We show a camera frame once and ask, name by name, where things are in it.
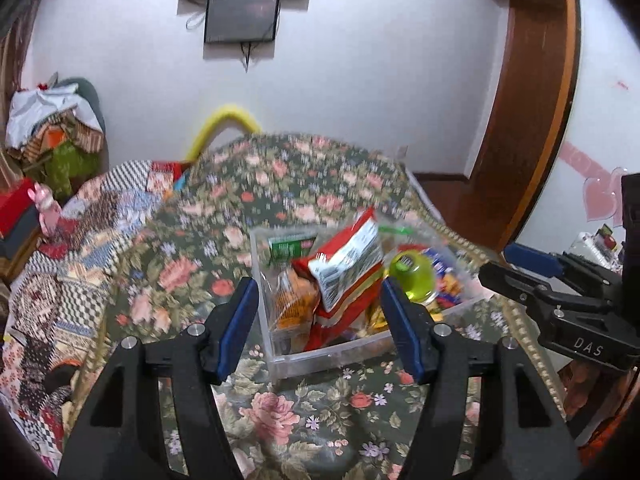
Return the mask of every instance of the patchwork blanket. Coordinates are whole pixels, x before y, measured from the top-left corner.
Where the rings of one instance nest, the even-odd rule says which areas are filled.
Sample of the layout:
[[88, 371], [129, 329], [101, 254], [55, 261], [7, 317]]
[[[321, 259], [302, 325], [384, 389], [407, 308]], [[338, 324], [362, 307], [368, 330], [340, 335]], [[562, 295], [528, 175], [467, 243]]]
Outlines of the patchwork blanket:
[[12, 285], [0, 400], [53, 471], [72, 378], [97, 338], [120, 256], [180, 173], [142, 160], [88, 181]]

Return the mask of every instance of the clear plastic bin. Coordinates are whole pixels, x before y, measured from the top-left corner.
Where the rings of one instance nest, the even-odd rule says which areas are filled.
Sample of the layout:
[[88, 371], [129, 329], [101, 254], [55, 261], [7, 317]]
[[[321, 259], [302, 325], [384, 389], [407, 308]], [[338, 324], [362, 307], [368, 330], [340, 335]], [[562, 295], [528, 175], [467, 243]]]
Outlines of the clear plastic bin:
[[[385, 232], [385, 228], [407, 228], [413, 230], [409, 225], [402, 224], [384, 216], [377, 215], [378, 224], [381, 227], [380, 238], [385, 260], [399, 244], [411, 243], [415, 239], [411, 234], [398, 234], [398, 232]], [[270, 330], [268, 316], [268, 299], [265, 294], [265, 283], [263, 273], [269, 272], [269, 245], [268, 239], [272, 237], [308, 234], [315, 232], [318, 235], [315, 248], [327, 241], [336, 234], [341, 227], [329, 228], [326, 226], [291, 226], [286, 228], [255, 228], [250, 233], [252, 247], [252, 261], [254, 279], [258, 283], [260, 290], [260, 304], [258, 306], [258, 317], [260, 319], [260, 331], [263, 339], [264, 357], [269, 369], [272, 381], [280, 379], [302, 376], [321, 370], [343, 367], [345, 365], [360, 362], [369, 358], [377, 357], [394, 348], [394, 342], [388, 330], [384, 332], [355, 339], [349, 342], [334, 344], [325, 348], [320, 348], [308, 352], [284, 354], [282, 349], [288, 340], [292, 340], [305, 330], [308, 333], [309, 326], [301, 326], [297, 330]], [[482, 300], [482, 290], [474, 282], [472, 277], [460, 265], [456, 257], [447, 249], [440, 236], [428, 226], [423, 226], [419, 231], [419, 241], [426, 242], [435, 249], [444, 264], [456, 269], [458, 279], [463, 283], [463, 302], [442, 311], [445, 320], [454, 319], [465, 310]]]

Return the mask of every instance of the cracker package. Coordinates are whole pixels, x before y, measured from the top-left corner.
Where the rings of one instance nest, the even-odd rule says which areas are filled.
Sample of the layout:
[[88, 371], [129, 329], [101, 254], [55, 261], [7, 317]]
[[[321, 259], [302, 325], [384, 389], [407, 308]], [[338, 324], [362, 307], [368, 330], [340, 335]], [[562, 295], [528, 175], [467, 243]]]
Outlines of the cracker package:
[[321, 294], [305, 351], [321, 348], [338, 337], [377, 298], [383, 256], [378, 223], [369, 208], [315, 254], [292, 260], [300, 276], [318, 283]]
[[273, 324], [280, 330], [286, 330], [309, 323], [319, 301], [318, 286], [300, 278], [289, 267], [278, 275], [273, 295]]

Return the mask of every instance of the wooden floor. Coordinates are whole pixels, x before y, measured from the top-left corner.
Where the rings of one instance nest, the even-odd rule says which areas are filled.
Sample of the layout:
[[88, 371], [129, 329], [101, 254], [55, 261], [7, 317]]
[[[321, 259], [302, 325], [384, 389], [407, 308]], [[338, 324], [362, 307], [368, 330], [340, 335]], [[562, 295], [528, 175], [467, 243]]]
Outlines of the wooden floor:
[[500, 207], [501, 188], [494, 199], [479, 194], [471, 182], [420, 180], [433, 205], [454, 231], [475, 244], [491, 249], [504, 231]]

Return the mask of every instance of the pink stuffed toy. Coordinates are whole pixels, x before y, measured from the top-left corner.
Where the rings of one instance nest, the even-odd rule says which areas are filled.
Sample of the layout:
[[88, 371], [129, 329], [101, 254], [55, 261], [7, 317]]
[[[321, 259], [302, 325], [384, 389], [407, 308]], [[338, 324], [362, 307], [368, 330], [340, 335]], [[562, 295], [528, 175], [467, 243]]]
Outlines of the pink stuffed toy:
[[36, 209], [40, 212], [42, 234], [46, 237], [53, 236], [62, 208], [58, 202], [53, 200], [53, 193], [49, 187], [41, 186], [36, 182], [34, 188], [35, 192], [30, 189], [27, 191], [27, 196], [35, 202]]

